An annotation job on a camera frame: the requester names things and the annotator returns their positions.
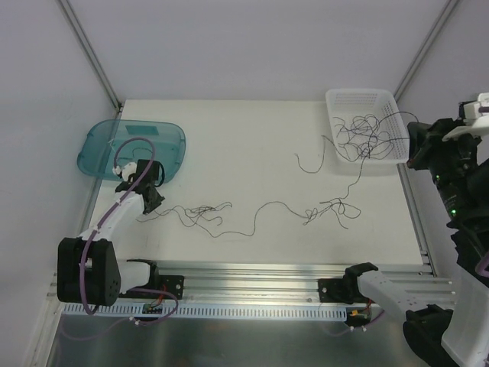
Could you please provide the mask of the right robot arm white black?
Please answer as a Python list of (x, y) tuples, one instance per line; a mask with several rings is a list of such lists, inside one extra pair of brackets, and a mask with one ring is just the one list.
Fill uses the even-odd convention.
[(452, 229), (458, 296), (453, 308), (416, 300), (370, 262), (342, 277), (347, 304), (364, 298), (399, 320), (406, 343), (430, 366), (488, 364), (488, 162), (462, 119), (411, 122), (408, 168), (428, 171)]

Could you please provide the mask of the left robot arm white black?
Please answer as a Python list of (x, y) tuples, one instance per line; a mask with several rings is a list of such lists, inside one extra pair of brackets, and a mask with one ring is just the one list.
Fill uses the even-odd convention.
[(140, 216), (152, 213), (164, 201), (157, 188), (165, 170), (159, 161), (140, 159), (115, 171), (122, 182), (112, 205), (91, 228), (76, 238), (64, 238), (57, 250), (57, 298), (95, 307), (113, 305), (120, 294), (134, 289), (153, 297), (160, 289), (155, 261), (117, 258), (116, 245)]

